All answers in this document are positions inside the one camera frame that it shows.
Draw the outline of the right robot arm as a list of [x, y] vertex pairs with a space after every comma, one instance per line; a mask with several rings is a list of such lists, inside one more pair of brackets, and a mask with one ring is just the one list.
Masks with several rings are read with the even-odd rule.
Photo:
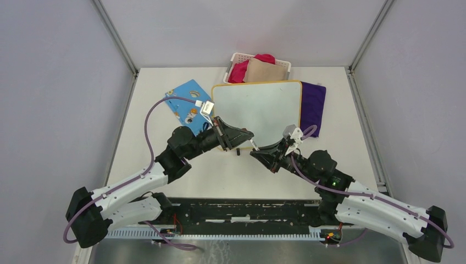
[[445, 210], [409, 205], [372, 190], [338, 170], [326, 150], [316, 150], [305, 158], [292, 149], [292, 143], [282, 139], [252, 150], [250, 155], [273, 173], [284, 169], [314, 185], [321, 198], [317, 216], [322, 223], [373, 230], [407, 245], [411, 253], [430, 262], [441, 262], [443, 250], [453, 246]]

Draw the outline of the white marker pen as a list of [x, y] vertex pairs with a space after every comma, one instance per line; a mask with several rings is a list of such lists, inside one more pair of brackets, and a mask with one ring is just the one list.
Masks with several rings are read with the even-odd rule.
[[255, 151], [259, 151], [259, 147], [257, 146], [257, 144], [254, 142], [253, 139], [250, 139], [250, 143]]

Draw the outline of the yellow framed whiteboard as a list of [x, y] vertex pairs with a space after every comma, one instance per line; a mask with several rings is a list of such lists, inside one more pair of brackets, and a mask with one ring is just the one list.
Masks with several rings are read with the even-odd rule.
[[302, 83], [297, 80], [215, 85], [211, 98], [214, 115], [253, 132], [259, 147], [279, 141], [288, 125], [300, 124]]

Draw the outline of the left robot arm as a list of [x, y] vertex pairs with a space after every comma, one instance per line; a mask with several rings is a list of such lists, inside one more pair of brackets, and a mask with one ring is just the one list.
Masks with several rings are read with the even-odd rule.
[[213, 127], [198, 135], [186, 126], [176, 128], [167, 140], [166, 149], [152, 156], [149, 165], [128, 178], [92, 191], [81, 187], [74, 191], [65, 218], [68, 225], [63, 240], [89, 248], [115, 229], [143, 221], [168, 223], [173, 210], [166, 196], [141, 196], [168, 185], [186, 174], [194, 159], [212, 149], [233, 150], [252, 139], [254, 133], [226, 124], [214, 117]]

